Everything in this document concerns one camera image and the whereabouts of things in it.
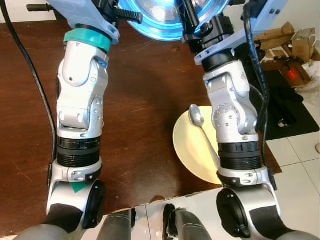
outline metal bowl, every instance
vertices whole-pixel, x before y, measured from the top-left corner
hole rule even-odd
[[[193,0],[200,26],[222,13],[230,0]],[[183,27],[175,7],[175,0],[120,0],[124,10],[143,14],[143,23],[129,22],[141,34],[160,41],[178,41]]]

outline black cable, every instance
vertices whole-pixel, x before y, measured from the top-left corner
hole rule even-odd
[[[269,89],[268,89],[267,81],[265,79],[264,72],[263,72],[262,67],[260,65],[260,61],[259,61],[258,54],[256,51],[254,36],[252,33],[252,29],[251,29],[251,12],[252,12],[253,7],[254,6],[251,4],[251,2],[244,5],[243,20],[244,20],[244,29],[245,29],[246,40],[249,45],[250,56],[251,56],[251,60],[253,63],[253,68],[254,68],[255,74],[257,76],[257,79],[258,79],[258,82],[260,84],[262,94],[263,94],[262,107],[261,107],[260,112],[258,114],[257,123],[255,126],[255,129],[257,131],[258,129],[260,129],[260,127],[263,124],[263,121],[264,121],[264,118],[265,118],[265,115],[266,115],[266,112],[268,109],[269,101],[270,101],[270,93],[269,93]]]
[[[262,93],[250,84],[250,88],[260,97],[261,101],[264,101],[264,96]],[[265,119],[264,119],[264,125],[263,125],[263,130],[262,130],[262,141],[261,141],[261,155],[262,155],[262,161],[263,164],[268,168],[268,159],[266,156],[266,135],[267,135],[267,129],[268,129],[268,109],[265,112]]]
[[[0,0],[0,7],[1,7],[1,10],[2,10],[2,14],[3,14],[3,17],[4,17],[4,20],[5,20],[5,23],[15,41],[15,43],[17,44],[17,46],[19,47],[20,51],[22,52],[25,60],[27,61],[30,69],[31,69],[31,72],[32,72],[32,75],[35,79],[35,83],[36,83],[36,86],[38,87],[39,89],[39,92],[40,92],[40,95],[42,97],[42,100],[43,100],[43,103],[44,103],[44,106],[45,106],[45,110],[47,112],[47,115],[48,115],[48,118],[49,118],[49,122],[50,122],[50,127],[51,127],[51,131],[52,131],[52,158],[51,158],[51,164],[53,163],[53,161],[56,159],[57,157],[57,129],[56,129],[56,125],[55,125],[55,120],[54,120],[54,117],[53,117],[53,114],[52,114],[52,111],[51,111],[51,108],[50,108],[50,104],[49,104],[49,101],[47,99],[47,96],[46,96],[46,93],[45,93],[45,90],[40,82],[40,79],[38,77],[38,74],[37,74],[37,71],[36,71],[36,68],[28,54],[28,52],[26,51],[25,47],[23,46],[23,44],[21,43],[17,33],[16,33],[16,30],[10,20],[10,17],[9,17],[9,13],[8,13],[8,10],[7,10],[7,6],[6,6],[6,0]]]

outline white tile floor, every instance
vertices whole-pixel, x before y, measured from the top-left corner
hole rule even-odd
[[[305,106],[320,122],[320,109],[310,103]],[[271,151],[282,168],[276,174],[277,197],[284,223],[292,229],[305,231],[320,237],[320,156],[315,145],[320,141],[319,132],[268,141]],[[212,239],[232,240],[221,227],[216,207],[215,189],[191,197],[180,197],[153,203],[136,209],[137,221],[132,240],[161,240],[162,214],[167,203],[186,208],[197,215]],[[83,240],[97,239],[102,224],[88,231]]]

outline yellow plate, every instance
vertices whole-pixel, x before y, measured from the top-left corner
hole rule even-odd
[[[218,153],[216,130],[212,124],[212,107],[199,107],[204,117],[203,129],[214,150]],[[210,148],[201,129],[194,126],[189,119],[189,111],[183,113],[176,121],[173,129],[173,145],[183,165],[198,178],[212,183],[221,182],[217,176],[217,166],[210,153]]]

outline white wall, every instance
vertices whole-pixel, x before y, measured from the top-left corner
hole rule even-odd
[[[13,22],[55,20],[53,12],[28,12],[27,4],[43,4],[45,0],[6,0],[8,11]],[[227,7],[225,15],[231,17],[236,30],[243,28],[240,20],[243,6]],[[296,31],[304,28],[316,28],[320,36],[320,0],[288,0],[286,7],[275,21],[272,28],[280,28],[287,21],[291,22]],[[0,14],[0,23],[4,19]]]

